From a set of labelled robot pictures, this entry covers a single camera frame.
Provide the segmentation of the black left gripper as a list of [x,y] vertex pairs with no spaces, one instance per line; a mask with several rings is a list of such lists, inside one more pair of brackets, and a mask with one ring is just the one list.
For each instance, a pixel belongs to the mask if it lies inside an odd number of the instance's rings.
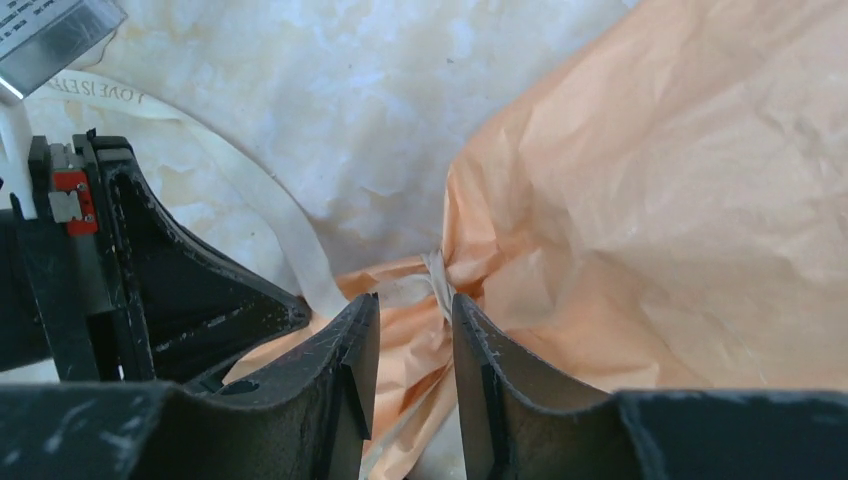
[[1,371],[62,381],[201,381],[304,328],[304,299],[180,225],[129,141],[32,138],[1,210]]

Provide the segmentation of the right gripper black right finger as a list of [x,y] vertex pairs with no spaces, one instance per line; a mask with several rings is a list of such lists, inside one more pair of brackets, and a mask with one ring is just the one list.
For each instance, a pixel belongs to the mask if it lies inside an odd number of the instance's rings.
[[581,382],[452,304],[470,479],[843,479],[847,397],[833,391],[620,390]]

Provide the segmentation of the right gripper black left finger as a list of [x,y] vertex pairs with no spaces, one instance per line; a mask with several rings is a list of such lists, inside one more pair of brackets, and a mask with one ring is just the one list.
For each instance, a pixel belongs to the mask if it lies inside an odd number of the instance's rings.
[[215,393],[153,382],[1,389],[5,479],[355,479],[373,432],[379,299]]

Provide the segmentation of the cream printed ribbon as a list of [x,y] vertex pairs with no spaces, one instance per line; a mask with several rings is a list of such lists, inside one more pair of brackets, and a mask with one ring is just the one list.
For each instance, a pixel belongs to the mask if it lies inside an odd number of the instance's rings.
[[63,70],[33,99],[76,102],[137,118],[182,124],[243,200],[269,225],[312,310],[331,319],[348,304],[329,259],[300,205],[249,156],[183,111],[123,83],[93,73]]

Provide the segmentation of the flower bouquet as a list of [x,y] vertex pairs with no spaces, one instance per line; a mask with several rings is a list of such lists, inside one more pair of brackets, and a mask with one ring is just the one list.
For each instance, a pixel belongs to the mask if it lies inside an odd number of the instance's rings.
[[424,269],[604,391],[847,386],[847,5],[274,1],[241,143],[356,292]]

